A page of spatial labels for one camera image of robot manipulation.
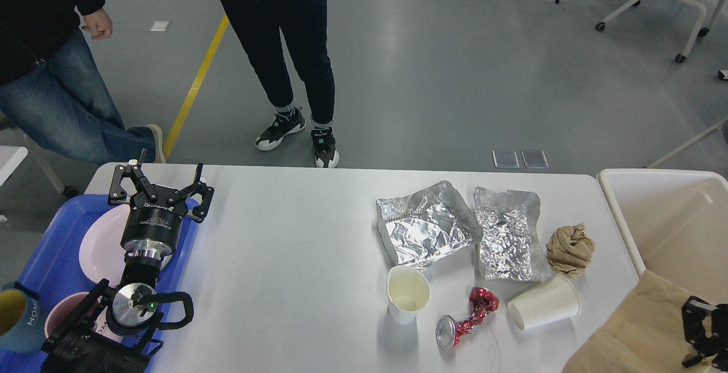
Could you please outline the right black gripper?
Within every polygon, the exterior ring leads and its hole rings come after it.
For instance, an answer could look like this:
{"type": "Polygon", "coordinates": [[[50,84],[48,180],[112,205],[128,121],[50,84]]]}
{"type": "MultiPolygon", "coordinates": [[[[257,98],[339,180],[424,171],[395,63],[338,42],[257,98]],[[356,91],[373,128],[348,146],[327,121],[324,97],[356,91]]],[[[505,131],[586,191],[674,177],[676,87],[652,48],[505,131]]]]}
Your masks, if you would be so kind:
{"type": "Polygon", "coordinates": [[[712,362],[727,362],[727,305],[715,307],[697,296],[689,296],[681,307],[681,313],[685,341],[695,349],[689,350],[681,365],[684,368],[709,368],[712,362]],[[710,337],[703,324],[708,316],[712,322],[710,337]],[[712,355],[700,351],[710,351],[712,355]]]}

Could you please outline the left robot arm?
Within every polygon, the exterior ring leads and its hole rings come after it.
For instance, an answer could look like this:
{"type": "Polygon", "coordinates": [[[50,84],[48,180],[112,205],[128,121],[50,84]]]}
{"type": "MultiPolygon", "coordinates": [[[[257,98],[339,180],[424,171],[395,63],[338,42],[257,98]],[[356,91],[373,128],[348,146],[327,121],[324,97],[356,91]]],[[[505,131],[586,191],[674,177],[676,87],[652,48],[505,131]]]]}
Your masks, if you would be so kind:
{"type": "Polygon", "coordinates": [[[185,292],[159,292],[162,262],[179,244],[185,218],[203,222],[215,190],[198,163],[189,186],[151,183],[142,161],[117,165],[107,203],[128,205],[120,246],[125,268],[117,285],[99,281],[42,345],[42,372],[143,372],[164,342],[156,331],[176,330],[193,320],[185,292]]]}

